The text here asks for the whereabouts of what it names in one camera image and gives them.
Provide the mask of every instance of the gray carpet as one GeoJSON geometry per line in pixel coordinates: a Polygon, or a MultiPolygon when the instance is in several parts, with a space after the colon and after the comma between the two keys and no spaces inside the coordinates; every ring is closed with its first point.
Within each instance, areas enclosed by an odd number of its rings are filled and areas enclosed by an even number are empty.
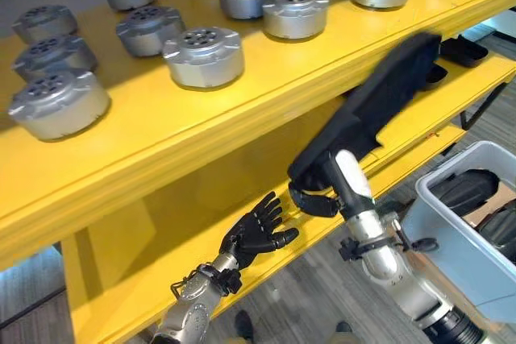
{"type": "MultiPolygon", "coordinates": [[[[480,43],[516,59],[516,44],[492,36],[480,43]]],[[[515,125],[516,83],[513,82],[450,155],[480,139],[494,141],[516,153],[515,125]]],[[[414,182],[442,160],[442,156],[436,157],[391,190],[382,201],[413,198],[414,182]]],[[[324,343],[337,321],[343,319],[351,324],[364,343],[429,343],[392,300],[365,278],[359,263],[342,261],[337,252],[342,237],[343,230],[334,231],[212,321],[207,342],[223,342],[234,336],[233,319],[239,310],[245,309],[254,322],[258,343],[324,343]]],[[[0,321],[62,284],[60,257],[50,249],[19,267],[0,273],[0,321]]],[[[511,327],[496,325],[495,328],[507,343],[516,342],[511,327]]],[[[0,343],[5,344],[71,342],[73,336],[65,293],[0,332],[0,343]]],[[[130,342],[136,344],[145,340],[134,338],[130,342]]]]}

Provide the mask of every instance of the person's shoe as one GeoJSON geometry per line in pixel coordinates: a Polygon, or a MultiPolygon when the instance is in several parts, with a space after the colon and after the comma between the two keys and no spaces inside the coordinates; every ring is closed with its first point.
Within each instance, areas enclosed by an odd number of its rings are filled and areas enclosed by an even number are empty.
{"type": "Polygon", "coordinates": [[[252,328],[251,318],[245,310],[241,310],[236,314],[235,328],[239,338],[254,342],[255,331],[252,328]]]}
{"type": "Polygon", "coordinates": [[[340,321],[337,323],[337,326],[335,327],[335,332],[338,332],[340,334],[347,334],[353,332],[353,329],[347,322],[340,321]]]}

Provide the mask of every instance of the yellow shelf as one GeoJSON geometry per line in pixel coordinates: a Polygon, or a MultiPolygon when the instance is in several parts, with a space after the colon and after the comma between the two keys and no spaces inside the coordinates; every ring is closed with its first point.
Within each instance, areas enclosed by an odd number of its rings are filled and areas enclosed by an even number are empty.
{"type": "Polygon", "coordinates": [[[439,59],[448,75],[435,90],[418,93],[414,100],[377,136],[383,147],[371,152],[377,159],[369,166],[375,172],[412,147],[414,141],[439,129],[479,98],[516,74],[516,62],[496,54],[477,68],[464,68],[439,59]]]}
{"type": "MultiPolygon", "coordinates": [[[[66,238],[62,247],[76,343],[121,342],[156,321],[174,302],[169,285],[213,259],[223,235],[271,188],[281,195],[286,226],[296,226],[300,236],[243,270],[242,289],[225,298],[216,314],[340,225],[340,216],[299,213],[289,202],[284,176],[327,111],[318,108],[66,238]]],[[[371,176],[375,197],[464,133],[447,126],[371,176]]]]}
{"type": "Polygon", "coordinates": [[[188,26],[237,30],[244,75],[213,93],[181,89],[161,58],[126,53],[114,33],[123,14],[99,7],[78,21],[113,106],[95,128],[62,143],[38,142],[6,118],[10,95],[23,87],[9,70],[23,44],[0,42],[0,269],[358,85],[408,34],[430,28],[450,36],[516,0],[409,0],[390,12],[331,0],[324,33],[298,44],[268,39],[261,21],[226,19],[218,0],[160,4],[180,9],[188,26]]]}

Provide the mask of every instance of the gray bin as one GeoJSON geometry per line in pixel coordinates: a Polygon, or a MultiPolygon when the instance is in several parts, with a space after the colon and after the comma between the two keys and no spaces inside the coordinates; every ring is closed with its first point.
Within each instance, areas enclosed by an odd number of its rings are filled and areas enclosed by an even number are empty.
{"type": "Polygon", "coordinates": [[[410,239],[437,238],[428,258],[492,321],[516,322],[516,266],[435,197],[451,174],[487,169],[516,190],[516,156],[489,141],[474,143],[416,183],[418,198],[403,220],[410,239]]]}

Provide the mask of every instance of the robotic hand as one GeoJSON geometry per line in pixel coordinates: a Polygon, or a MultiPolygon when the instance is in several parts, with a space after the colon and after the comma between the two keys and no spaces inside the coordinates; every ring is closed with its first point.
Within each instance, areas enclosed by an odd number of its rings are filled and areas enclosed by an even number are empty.
{"type": "Polygon", "coordinates": [[[368,278],[434,344],[493,343],[411,267],[405,251],[431,251],[439,245],[431,238],[409,241],[397,219],[391,222],[393,232],[389,230],[377,214],[358,163],[380,145],[377,132],[425,85],[439,43],[440,36],[420,33],[392,50],[289,166],[289,189],[305,213],[325,218],[342,214],[352,236],[341,243],[343,259],[361,259],[368,278]],[[333,188],[336,198],[313,194],[328,188],[333,188]]]}
{"type": "Polygon", "coordinates": [[[220,299],[240,289],[239,270],[248,267],[259,253],[281,249],[299,235],[294,228],[274,232],[282,222],[281,211],[280,199],[269,193],[229,230],[213,263],[199,265],[172,285],[177,303],[166,313],[152,344],[202,341],[220,299]]]}

